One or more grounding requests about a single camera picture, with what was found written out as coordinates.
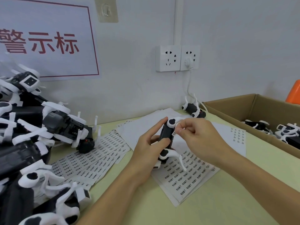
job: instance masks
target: person's right hand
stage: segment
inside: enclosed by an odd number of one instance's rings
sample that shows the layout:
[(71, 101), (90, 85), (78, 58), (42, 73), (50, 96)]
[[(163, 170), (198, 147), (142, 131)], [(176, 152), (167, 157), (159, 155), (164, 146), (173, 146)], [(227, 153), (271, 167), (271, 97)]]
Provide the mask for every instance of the person's right hand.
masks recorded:
[(176, 126), (175, 132), (198, 158), (215, 166), (220, 166), (224, 160), (236, 154), (212, 123), (204, 118), (184, 119)]

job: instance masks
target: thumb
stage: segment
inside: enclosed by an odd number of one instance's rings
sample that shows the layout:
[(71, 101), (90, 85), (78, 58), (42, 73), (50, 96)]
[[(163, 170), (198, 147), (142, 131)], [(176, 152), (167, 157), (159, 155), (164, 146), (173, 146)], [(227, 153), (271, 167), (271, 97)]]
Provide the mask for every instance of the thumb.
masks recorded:
[(156, 144), (154, 144), (154, 153), (155, 154), (160, 154), (163, 149), (165, 149), (169, 144), (171, 140), (169, 138), (163, 138)]
[(182, 128), (176, 129), (176, 133), (182, 137), (183, 140), (187, 141), (193, 134), (189, 130), (185, 130)]

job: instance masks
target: red border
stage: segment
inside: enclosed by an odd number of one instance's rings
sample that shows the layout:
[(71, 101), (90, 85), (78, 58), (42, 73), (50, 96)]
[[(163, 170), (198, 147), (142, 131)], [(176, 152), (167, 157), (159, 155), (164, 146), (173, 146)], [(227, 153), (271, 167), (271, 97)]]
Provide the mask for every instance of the red border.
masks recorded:
[(96, 59), (96, 65), (97, 65), (97, 71), (98, 71), (98, 74), (63, 75), (63, 76), (41, 76), (41, 78), (42, 78), (42, 77), (94, 76), (94, 75), (99, 75), (99, 68), (98, 68), (97, 55), (96, 55), (96, 48), (95, 48), (94, 36), (93, 36), (93, 30), (92, 30), (92, 22), (91, 22), (90, 11), (89, 11), (88, 6), (83, 6), (83, 5), (72, 5), (72, 4), (64, 4), (64, 3), (49, 2), (49, 1), (39, 1), (39, 0), (21, 0), (21, 1), (32, 1), (32, 2), (46, 3), (46, 4), (55, 4), (55, 5), (66, 5), (66, 6), (72, 6), (72, 7), (81, 7), (81, 8), (87, 8), (87, 10), (88, 10), (88, 18), (89, 18), (89, 21), (90, 21), (90, 27), (91, 27), (92, 40), (93, 40), (93, 46), (94, 46), (94, 52), (95, 52), (95, 59)]

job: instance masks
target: orange chair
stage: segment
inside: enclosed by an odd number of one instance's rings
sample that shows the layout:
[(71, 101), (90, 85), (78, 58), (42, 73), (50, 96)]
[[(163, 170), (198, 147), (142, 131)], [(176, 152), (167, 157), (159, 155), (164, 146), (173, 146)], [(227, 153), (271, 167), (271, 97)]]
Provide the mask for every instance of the orange chair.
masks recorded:
[(294, 103), (300, 105), (300, 80), (296, 80), (294, 86), (292, 87), (285, 101), (288, 103)]

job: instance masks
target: table surface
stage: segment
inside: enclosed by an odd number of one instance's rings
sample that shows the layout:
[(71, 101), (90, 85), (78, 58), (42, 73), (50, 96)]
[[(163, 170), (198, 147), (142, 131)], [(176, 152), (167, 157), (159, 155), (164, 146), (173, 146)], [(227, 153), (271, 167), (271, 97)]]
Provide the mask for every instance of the table surface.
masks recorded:
[[(220, 124), (234, 125), (207, 114), (207, 119)], [(126, 120), (101, 124), (101, 135), (115, 129)], [(300, 160), (279, 148), (247, 133), (247, 158), (268, 173), (300, 191)], [(53, 148), (50, 163), (74, 151), (70, 147)], [(129, 162), (133, 151), (127, 152), (119, 164), (114, 164), (106, 176), (94, 185), (90, 194), (93, 203), (114, 181)], [(134, 194), (122, 224), (278, 224), (229, 174), (220, 170), (177, 208), (173, 206), (152, 177)]]

